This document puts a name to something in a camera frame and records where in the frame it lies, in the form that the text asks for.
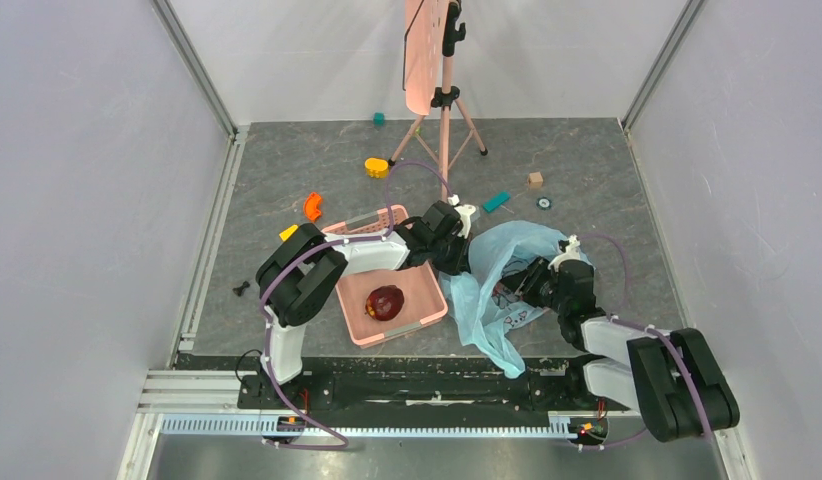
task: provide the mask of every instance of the pink plastic basket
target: pink plastic basket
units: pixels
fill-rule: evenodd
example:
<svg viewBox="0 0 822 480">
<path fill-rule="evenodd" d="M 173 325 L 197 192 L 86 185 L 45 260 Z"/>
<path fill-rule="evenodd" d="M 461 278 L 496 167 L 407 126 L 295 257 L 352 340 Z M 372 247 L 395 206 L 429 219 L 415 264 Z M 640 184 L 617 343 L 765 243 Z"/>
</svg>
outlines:
<svg viewBox="0 0 822 480">
<path fill-rule="evenodd" d="M 396 223 L 408 218 L 401 205 L 393 205 Z M 325 233 L 369 233 L 388 226 L 387 209 L 323 229 Z M 381 322 L 367 315 L 364 304 L 373 290 L 385 285 L 396 285 L 405 294 L 405 305 L 393 320 Z M 349 327 L 349 336 L 361 348 L 371 347 L 418 328 L 434 325 L 446 315 L 446 300 L 440 290 L 432 267 L 422 266 L 398 272 L 376 270 L 342 278 L 335 287 L 340 307 Z"/>
</svg>

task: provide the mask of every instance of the plastic bag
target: plastic bag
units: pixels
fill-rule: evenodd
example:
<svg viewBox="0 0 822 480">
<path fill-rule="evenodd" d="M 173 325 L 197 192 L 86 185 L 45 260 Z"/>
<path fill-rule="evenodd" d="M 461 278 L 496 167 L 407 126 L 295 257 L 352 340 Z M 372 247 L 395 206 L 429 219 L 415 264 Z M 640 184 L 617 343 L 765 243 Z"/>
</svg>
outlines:
<svg viewBox="0 0 822 480">
<path fill-rule="evenodd" d="M 470 243 L 472 273 L 440 275 L 440 286 L 449 313 L 458 324 L 462 345 L 474 344 L 508 378 L 526 370 L 520 354 L 505 337 L 541 316 L 534 308 L 497 287 L 499 279 L 525 269 L 535 258 L 549 260 L 561 253 L 558 242 L 567 237 L 549 227 L 525 221 L 497 225 Z"/>
</svg>

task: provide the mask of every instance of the small teal cube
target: small teal cube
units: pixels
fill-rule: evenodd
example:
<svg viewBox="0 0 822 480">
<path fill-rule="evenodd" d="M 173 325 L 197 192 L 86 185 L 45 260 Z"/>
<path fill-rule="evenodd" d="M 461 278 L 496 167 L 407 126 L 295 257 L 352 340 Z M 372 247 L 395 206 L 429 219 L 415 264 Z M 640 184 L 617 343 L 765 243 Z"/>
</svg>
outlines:
<svg viewBox="0 0 822 480">
<path fill-rule="evenodd" d="M 482 208 L 484 208 L 486 212 L 490 213 L 499 208 L 503 203 L 507 202 L 510 198 L 511 195 L 509 195 L 508 192 L 500 192 L 495 197 L 485 202 L 484 205 L 482 205 Z"/>
</svg>

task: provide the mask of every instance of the tripod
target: tripod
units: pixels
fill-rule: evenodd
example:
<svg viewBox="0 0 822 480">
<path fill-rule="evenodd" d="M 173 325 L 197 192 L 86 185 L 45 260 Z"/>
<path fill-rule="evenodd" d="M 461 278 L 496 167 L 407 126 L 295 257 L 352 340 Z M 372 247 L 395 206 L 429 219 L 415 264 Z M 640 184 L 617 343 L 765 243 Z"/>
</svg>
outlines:
<svg viewBox="0 0 822 480">
<path fill-rule="evenodd" d="M 432 98 L 432 108 L 441 109 L 440 148 L 438 149 L 438 155 L 435 155 L 435 152 L 432 151 L 431 147 L 429 147 L 425 140 L 423 140 L 417 133 L 417 129 L 426 118 L 426 115 L 417 115 L 417 119 L 414 120 L 414 123 L 411 124 L 411 128 L 408 129 L 408 133 L 405 134 L 405 137 L 403 137 L 402 141 L 399 142 L 399 146 L 396 148 L 396 151 L 393 152 L 393 155 L 391 155 L 388 159 L 387 163 L 391 167 L 396 164 L 396 161 L 399 159 L 399 156 L 402 154 L 402 151 L 405 150 L 405 147 L 408 145 L 408 142 L 412 137 L 416 138 L 420 142 L 435 163 L 440 166 L 440 172 L 441 175 L 443 175 L 444 180 L 447 179 L 449 168 L 452 167 L 452 164 L 454 164 L 456 160 L 458 160 L 458 156 L 461 155 L 462 151 L 464 151 L 464 147 L 467 146 L 471 138 L 476 140 L 476 145 L 479 146 L 479 152 L 483 156 L 488 154 L 488 149 L 482 142 L 482 137 L 479 135 L 479 131 L 473 123 L 473 119 L 470 118 L 470 112 L 464 105 L 464 101 L 459 98 L 461 91 L 458 87 L 452 85 L 452 68 L 454 61 L 452 57 L 455 55 L 455 44 L 464 40 L 464 37 L 467 35 L 467 29 L 464 26 L 464 23 L 462 23 L 458 28 L 455 28 L 459 15 L 461 15 L 461 0 L 452 0 L 449 3 L 449 9 L 446 14 L 443 49 L 441 52 L 443 55 L 443 78 L 441 81 L 441 86 L 435 88 L 434 96 Z M 464 139 L 464 143 L 461 144 L 458 152 L 456 152 L 455 156 L 452 157 L 452 160 L 450 160 L 449 117 L 453 102 L 458 105 L 458 110 L 461 112 L 461 116 L 464 117 L 464 121 L 467 122 L 467 127 L 470 129 L 470 132 L 467 134 L 467 138 Z M 445 201 L 446 186 L 441 186 L 441 196 Z"/>
</svg>

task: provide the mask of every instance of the yellow object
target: yellow object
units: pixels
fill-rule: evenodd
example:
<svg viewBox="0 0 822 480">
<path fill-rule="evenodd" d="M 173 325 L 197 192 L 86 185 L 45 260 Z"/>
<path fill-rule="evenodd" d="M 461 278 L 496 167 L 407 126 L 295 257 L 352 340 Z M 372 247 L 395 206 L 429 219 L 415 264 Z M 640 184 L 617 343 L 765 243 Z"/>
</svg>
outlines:
<svg viewBox="0 0 822 480">
<path fill-rule="evenodd" d="M 299 228 L 299 225 L 291 225 L 287 227 L 283 232 L 279 233 L 279 238 L 281 238 L 281 241 L 286 242 L 287 239 L 290 238 L 291 235 L 293 235 L 293 232 L 295 232 L 297 228 Z"/>
<path fill-rule="evenodd" d="M 364 170 L 373 178 L 385 178 L 390 172 L 390 165 L 387 160 L 371 157 L 364 162 Z"/>
</svg>

